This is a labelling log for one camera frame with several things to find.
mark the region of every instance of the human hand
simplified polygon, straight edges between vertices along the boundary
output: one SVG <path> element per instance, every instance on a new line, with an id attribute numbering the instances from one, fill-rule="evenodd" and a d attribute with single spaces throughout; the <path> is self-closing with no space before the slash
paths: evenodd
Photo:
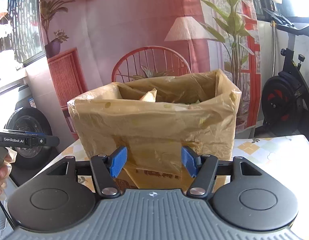
<path id="1" fill-rule="evenodd" d="M 10 163 L 14 163 L 16 160 L 17 152 L 14 150 L 7 148 L 8 154 L 4 159 L 4 163 L 0 167 L 0 200 L 6 199 L 6 194 L 4 189 L 7 187 L 5 179 L 10 175 L 12 166 Z"/>
<path id="2" fill-rule="evenodd" d="M 11 165 L 4 164 L 0 167 L 0 195 L 3 193 L 3 189 L 7 187 L 5 183 L 5 178 L 10 174 Z"/>

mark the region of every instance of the adjustment knob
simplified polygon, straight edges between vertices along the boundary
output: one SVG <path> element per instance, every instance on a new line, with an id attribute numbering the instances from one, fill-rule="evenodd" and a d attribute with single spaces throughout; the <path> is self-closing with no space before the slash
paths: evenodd
<path id="1" fill-rule="evenodd" d="M 304 62 L 304 60 L 305 60 L 305 56 L 303 56 L 303 55 L 299 54 L 298 59 L 299 59 L 301 62 Z"/>

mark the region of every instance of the patterned tablecloth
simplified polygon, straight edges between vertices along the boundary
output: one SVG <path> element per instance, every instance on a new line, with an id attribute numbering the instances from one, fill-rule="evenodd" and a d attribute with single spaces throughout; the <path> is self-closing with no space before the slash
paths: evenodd
<path id="1" fill-rule="evenodd" d="M 77 161 L 88 160 L 80 140 L 77 140 L 43 170 L 67 155 Z M 292 231 L 309 240 L 309 142 L 303 135 L 278 138 L 236 139 L 232 156 L 243 156 L 289 188 L 297 197 L 298 216 Z M 78 181 L 94 191 L 91 177 Z"/>

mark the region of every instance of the washing machine door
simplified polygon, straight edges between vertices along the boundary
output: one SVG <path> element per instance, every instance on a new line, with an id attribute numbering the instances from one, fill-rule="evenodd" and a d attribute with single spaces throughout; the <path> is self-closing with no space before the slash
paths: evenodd
<path id="1" fill-rule="evenodd" d="M 52 135 L 47 118 L 42 112 L 33 107 L 17 109 L 9 118 L 5 128 Z M 51 153 L 51 147 L 43 146 L 36 146 L 31 149 L 13 148 L 13 150 L 18 153 L 15 165 L 27 170 L 41 167 L 48 160 Z"/>

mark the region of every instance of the potted plant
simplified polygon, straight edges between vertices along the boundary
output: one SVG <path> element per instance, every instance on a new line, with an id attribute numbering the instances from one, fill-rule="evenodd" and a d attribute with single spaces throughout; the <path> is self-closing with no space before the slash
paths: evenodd
<path id="1" fill-rule="evenodd" d="M 253 37 L 254 33 L 245 29 L 245 18 L 251 18 L 242 14 L 239 10 L 239 1 L 245 2 L 246 0 L 225 0 L 225 10 L 218 8 L 210 1 L 201 1 L 219 15 L 219 17 L 213 18 L 221 28 L 221 33 L 207 23 L 201 23 L 201 25 L 216 38 L 216 41 L 221 42 L 225 47 L 228 57 L 225 57 L 224 70 L 231 73 L 232 82 L 244 93 L 247 84 L 242 73 L 242 66 L 248 61 L 249 54 L 254 56 L 253 51 L 246 45 L 246 37 Z M 237 115 L 237 124 L 242 122 L 240 115 L 242 114 L 243 102 L 244 98 L 242 96 Z"/>
<path id="2" fill-rule="evenodd" d="M 48 35 L 48 30 L 49 30 L 49 25 L 53 17 L 55 16 L 56 13 L 58 12 L 68 12 L 68 8 L 64 7 L 63 5 L 66 3 L 71 3 L 74 2 L 75 0 L 51 0 L 51 1 L 46 1 L 46 0 L 40 0 L 40 19 L 41 19 L 41 24 L 43 29 L 45 30 L 46 34 L 46 39 L 47 39 L 47 45 L 45 45 L 45 50 L 46 50 L 46 55 L 47 58 L 53 57 L 57 55 L 60 52 L 60 43 L 61 41 L 66 41 L 67 36 L 64 34 L 64 36 L 60 36 L 60 31 L 58 30 L 57 32 L 59 37 L 56 35 L 57 32 L 55 32 L 56 38 L 50 41 L 49 35 Z"/>

